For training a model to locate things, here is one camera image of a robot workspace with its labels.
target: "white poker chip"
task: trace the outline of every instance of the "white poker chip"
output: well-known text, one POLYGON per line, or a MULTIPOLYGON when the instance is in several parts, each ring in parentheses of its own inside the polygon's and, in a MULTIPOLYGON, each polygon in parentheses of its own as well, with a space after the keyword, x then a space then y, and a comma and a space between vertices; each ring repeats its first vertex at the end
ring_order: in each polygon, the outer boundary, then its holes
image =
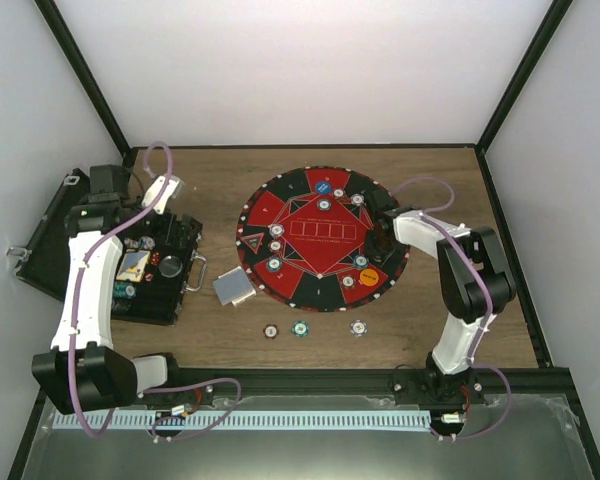
POLYGON ((329 200, 322 199, 318 202, 318 208, 320 210, 322 210, 323 212, 326 212, 327 210, 329 210, 331 208, 331 202, 329 200))
POLYGON ((353 264, 358 270, 364 270, 369 265, 369 259, 364 255, 356 255, 353 259, 353 264))
POLYGON ((140 248, 144 248, 146 250, 153 250, 153 247, 156 246, 156 241, 151 237, 140 237, 140 248))
POLYGON ((284 227, 282 225, 274 224, 269 227, 269 233, 273 238, 278 238, 284 233, 284 227))
POLYGON ((354 337, 361 337, 367 333, 367 324, 362 320, 354 320, 349 328, 354 337))
POLYGON ((356 281, 353 277, 347 275, 346 277, 342 277, 342 285, 346 288, 351 288, 356 284, 356 281))
POLYGON ((291 328, 291 332, 296 337, 306 337, 307 335, 309 335, 309 325, 307 324, 307 322, 303 322, 302 320, 299 320, 293 324, 293 327, 291 328))
POLYGON ((356 193, 351 196, 351 202, 353 202, 354 205, 362 205, 364 203, 364 197, 359 193, 356 193))
POLYGON ((278 327, 277 325, 269 324, 264 327, 264 336, 270 340, 273 340, 278 336, 278 327))
POLYGON ((278 257, 270 258, 267 261, 267 270, 269 270, 270 272, 277 272, 281 268, 282 268, 282 260, 280 260, 278 257))

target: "circular poker layout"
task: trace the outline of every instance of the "circular poker layout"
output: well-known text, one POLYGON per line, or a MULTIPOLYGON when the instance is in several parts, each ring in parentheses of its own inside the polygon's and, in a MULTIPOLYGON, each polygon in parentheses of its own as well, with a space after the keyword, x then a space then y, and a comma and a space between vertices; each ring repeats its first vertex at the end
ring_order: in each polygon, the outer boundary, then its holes
POLYGON ((361 199, 378 189, 384 187, 338 167, 299 168, 269 180, 238 220, 246 273, 260 290, 303 310, 344 311, 379 298, 400 277, 409 249, 396 248, 382 263, 364 256, 373 225, 361 199))

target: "robotic arm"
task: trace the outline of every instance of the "robotic arm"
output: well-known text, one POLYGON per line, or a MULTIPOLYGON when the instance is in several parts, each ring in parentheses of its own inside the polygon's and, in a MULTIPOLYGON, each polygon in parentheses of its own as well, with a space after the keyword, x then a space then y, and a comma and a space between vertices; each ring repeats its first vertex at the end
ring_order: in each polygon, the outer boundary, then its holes
MULTIPOLYGON (((68 372, 74 371, 80 404, 84 411, 131 404, 137 393, 167 381, 167 357, 151 355, 128 360, 113 350, 111 339, 111 302, 116 268, 122 255, 122 243, 116 235, 106 234, 137 214, 128 200, 126 172, 122 167, 91 168, 91 194, 86 204, 74 207, 66 219, 71 264, 67 293, 51 351, 35 355, 32 373, 56 408, 73 413, 68 372), (100 243, 84 265, 85 255, 100 243), (81 282, 79 271, 84 269, 81 282), (79 288, 78 304, 74 292, 79 288), (78 326, 72 327, 77 310, 78 326), (75 365, 68 365, 70 337, 75 335, 75 365)), ((148 206, 162 189, 164 176, 156 178, 142 201, 148 206)), ((143 221, 162 214, 170 197, 175 197, 182 182, 171 176, 162 197, 143 221)))
POLYGON ((422 210, 394 208, 382 191, 365 195, 374 229, 365 239, 365 254, 382 261, 395 242, 411 245, 438 260, 442 298, 447 322, 442 337, 427 358, 427 384, 435 396, 457 391, 466 383, 475 351, 484 332, 507 303, 515 298, 513 276, 493 229, 469 229, 435 220, 473 262, 487 287, 492 312, 487 317, 487 299, 462 258, 442 233, 427 222, 422 210))

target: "black enclosure frame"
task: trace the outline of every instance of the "black enclosure frame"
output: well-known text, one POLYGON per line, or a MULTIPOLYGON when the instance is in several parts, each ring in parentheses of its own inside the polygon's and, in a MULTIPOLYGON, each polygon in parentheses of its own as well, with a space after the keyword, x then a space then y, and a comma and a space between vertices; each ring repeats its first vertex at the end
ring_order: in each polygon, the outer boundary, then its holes
MULTIPOLYGON (((555 367, 551 360, 485 157, 572 1, 553 0, 477 144, 249 145, 227 147, 183 146, 174 148, 473 148, 478 159, 478 166, 487 189, 504 251, 517 284, 520 303, 539 367, 537 369, 505 369, 503 371, 507 375, 514 393, 564 394, 566 396, 571 410, 580 418, 578 431, 586 449, 591 470, 595 478, 600 479, 600 456, 589 429, 589 424, 569 370, 555 367)), ((120 152, 123 164, 128 167, 133 166, 138 151, 142 147, 129 146, 54 0, 35 0, 35 3, 120 152)), ((409 370, 391 369, 182 369, 183 377, 188 380, 203 381, 223 376, 237 378, 243 384, 245 395, 386 395, 390 392, 394 395, 396 403, 413 404, 413 396, 403 396, 390 388, 392 382, 407 382, 412 374, 413 372, 409 370)), ((487 371, 477 371, 475 374, 483 385, 483 393, 504 392, 504 388, 495 374, 487 371)), ((221 388, 216 390, 216 393, 223 393, 221 388)), ((14 459, 9 479, 15 480, 22 477, 45 400, 44 394, 40 392, 14 459)), ((426 400, 420 402, 419 405, 423 408, 428 407, 426 400)))

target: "wooden floor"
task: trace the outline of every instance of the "wooden floor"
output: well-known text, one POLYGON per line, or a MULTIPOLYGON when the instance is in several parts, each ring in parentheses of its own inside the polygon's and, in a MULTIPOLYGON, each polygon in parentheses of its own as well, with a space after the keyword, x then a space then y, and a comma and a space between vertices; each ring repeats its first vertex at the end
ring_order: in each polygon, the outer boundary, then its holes
MULTIPOLYGON (((135 171, 148 183, 141 169, 135 171)), ((164 170, 162 152, 151 165, 164 170)), ((239 265, 235 228, 242 205, 267 180, 307 165, 332 165, 364 173, 389 190, 420 175, 449 181, 456 202, 438 218, 468 226, 495 222, 471 149, 238 149, 174 150, 174 174, 186 182, 184 195, 171 206, 204 223, 199 251, 209 259, 207 279, 198 293, 185 296, 175 327, 113 322, 116 350, 127 356, 170 351, 182 366, 390 368, 401 363, 422 366, 436 345, 446 320, 440 295, 437 262, 412 249, 398 283, 378 300, 336 313, 292 309, 266 294, 235 308, 222 307, 212 281, 239 265), (354 337, 349 325, 362 319, 368 333, 354 337), (310 325, 310 334, 297 338, 290 329, 296 320, 310 325), (275 323, 281 332, 267 340, 262 329, 275 323)), ((443 187, 410 187, 398 195, 401 203, 421 206, 447 201, 443 187)), ((535 367, 536 362, 518 301, 507 306, 478 351, 477 360, 501 367, 535 367)))

